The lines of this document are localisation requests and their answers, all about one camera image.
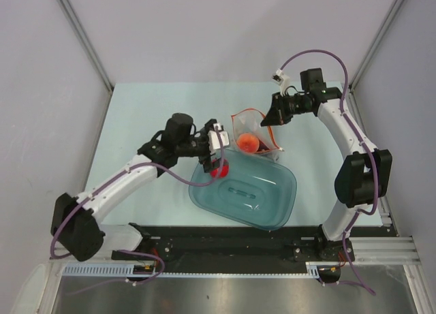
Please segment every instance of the white wall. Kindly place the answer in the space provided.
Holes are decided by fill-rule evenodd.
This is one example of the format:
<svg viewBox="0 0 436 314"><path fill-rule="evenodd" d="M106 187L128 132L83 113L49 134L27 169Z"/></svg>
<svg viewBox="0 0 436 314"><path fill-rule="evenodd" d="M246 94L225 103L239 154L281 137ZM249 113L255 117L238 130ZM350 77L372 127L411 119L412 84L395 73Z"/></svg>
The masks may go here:
<svg viewBox="0 0 436 314"><path fill-rule="evenodd" d="M413 235L436 291L436 0L407 0L360 81L356 97L372 139L393 156L388 197Z"/></svg>
<svg viewBox="0 0 436 314"><path fill-rule="evenodd" d="M55 199L87 175L106 94L56 0L0 0L0 313L48 260Z"/></svg>
<svg viewBox="0 0 436 314"><path fill-rule="evenodd" d="M113 82L267 81L308 48L353 75L393 0L71 0ZM289 68L321 66L326 55Z"/></svg>

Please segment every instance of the orange fruit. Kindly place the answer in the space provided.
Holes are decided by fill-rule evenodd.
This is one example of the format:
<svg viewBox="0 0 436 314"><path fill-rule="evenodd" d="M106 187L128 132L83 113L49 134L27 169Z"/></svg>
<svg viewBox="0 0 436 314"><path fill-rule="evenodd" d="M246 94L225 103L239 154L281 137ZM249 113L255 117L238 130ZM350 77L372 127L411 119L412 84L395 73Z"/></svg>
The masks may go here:
<svg viewBox="0 0 436 314"><path fill-rule="evenodd" d="M236 141L238 147L246 153L256 153L259 149L259 138L251 133L245 133L239 136Z"/></svg>

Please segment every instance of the purple cable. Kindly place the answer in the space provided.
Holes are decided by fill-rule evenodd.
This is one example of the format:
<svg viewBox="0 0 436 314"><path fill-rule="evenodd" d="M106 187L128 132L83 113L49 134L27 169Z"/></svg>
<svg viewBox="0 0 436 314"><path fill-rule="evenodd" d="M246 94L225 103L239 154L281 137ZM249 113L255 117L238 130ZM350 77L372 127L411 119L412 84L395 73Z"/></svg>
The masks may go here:
<svg viewBox="0 0 436 314"><path fill-rule="evenodd" d="M345 253L346 257L347 257L347 260L349 262L350 267L352 268L354 274L356 275L356 278L359 280L360 283L353 282L353 281L342 281L342 282L339 282L339 284L359 285L359 286L365 288L371 295L375 296L376 293L374 292L374 290L372 290L366 283L363 282L362 277L360 276L360 274L357 271L356 267L353 265L351 259L349 258L349 255L348 255L348 252L347 252L347 245L346 245L345 240L347 238L347 233L351 230L351 228L353 227L353 225L355 224L355 222L359 218L359 214L360 213L364 213L366 215L373 215L375 213L375 211L377 210L377 203L378 203L378 197L379 197L379 179L378 179L378 173L377 173L377 166L375 165L374 156L373 156L371 150L369 149L367 144L364 142L362 135L360 135L357 127L353 124L353 121L348 117L348 114L345 112L344 101L345 101L345 96L347 94L348 71L347 71L347 68L346 68L344 62L336 54L328 52L327 50L317 50L317 49L304 50L304 51L299 52L299 53L295 54L294 56L290 57L280 67L280 70L283 70L286 67L286 65L288 65L288 63L290 61L292 61L293 59L295 59L296 57L299 57L299 56L307 54L307 53L323 53L323 54L327 54L327 55L330 55L331 57L334 57L339 62L339 64L341 64L341 67L343 69L343 73L344 73L344 76L345 76L345 82L344 82L344 89L342 91L341 101L339 102L339 109L340 109L341 114L343 115L344 119L347 121L349 127L353 130L354 134L356 135L357 139L359 140L360 145L365 150L365 152L367 152L367 154L369 156L369 160L371 162L371 168L372 168L372 171L373 171L373 180L374 180L373 207L372 207L371 211L369 211L369 212L366 211L366 210L361 210L361 209L358 210L356 212L356 214L354 215L353 219L350 221L349 225L346 227L346 229L345 229L345 231L343 233L343 236L342 236L342 245L343 245L344 253Z"/></svg>
<svg viewBox="0 0 436 314"><path fill-rule="evenodd" d="M154 275L150 276L149 278L146 278L143 281L132 282L132 284L135 283L135 285L143 285L145 283L151 282L154 279L156 279L159 275L161 275L162 272L165 270L165 263L164 263L164 261L159 256L154 256L154 255L146 254L146 253L139 253L139 252L136 252L136 251L120 250L120 252L121 253L125 253L125 254L129 254L129 255L137 255L137 256L148 257L148 258L151 258L152 260L159 261L159 263L161 264L161 269L159 270L159 272L156 272ZM90 285L88 287L76 290L74 292L68 292L68 293L66 293L66 295L67 296L73 296L73 295L81 294L82 292L87 292L88 290L94 289L96 287L100 287L102 285L107 285L107 284L113 283L113 282L129 282L129 281L128 280L126 281L126 279L121 279L121 278L105 280L105 281L102 281L100 283L96 283L95 285Z"/></svg>
<svg viewBox="0 0 436 314"><path fill-rule="evenodd" d="M191 181L185 180L184 178L179 177L177 174L173 173L173 171L165 168L164 166L161 166L160 164L157 163L153 163L153 162L144 162L144 163L138 163L135 164L134 166L131 166L129 168L129 172L131 172L132 170L135 170L137 168L141 168L144 166L154 166L156 168L159 168L165 172L167 172L168 174L170 174L171 176L173 176L174 178L176 178L177 180L181 181L182 183L185 183L187 185L191 185L194 187L205 187L205 186L209 186L210 184L214 183L218 177L221 175L221 171L223 170L224 167L224 145L223 145L223 140L221 139L221 136L219 135L219 131L216 129L215 132L217 133L217 137L218 137L218 142L219 142L219 148L221 151L221 159L219 160L219 168L218 168L218 173L211 179L211 181L207 182L207 183L192 183ZM99 193L101 193L103 190L105 190L107 187L109 187L111 184L113 184L115 181L117 181L118 179L120 179L120 177L126 175L129 173L127 170L123 170L122 172L119 172L116 176L112 177L110 180L108 180L107 182L105 182L102 186L100 186L98 189L96 189L93 193L92 196L96 196ZM55 254L55 245L56 245L56 241L59 239L59 236L61 235L61 232L63 231L63 229L65 228L65 226L68 224L69 220L90 200L89 197L86 197L83 201L81 201L68 215L67 217L62 221L62 223L59 225L58 229L56 230L56 232L54 233L52 242L50 244L50 256L52 259L54 260L60 260L63 258L66 258L68 256L71 255L71 253L66 253L63 255L56 255Z"/></svg>

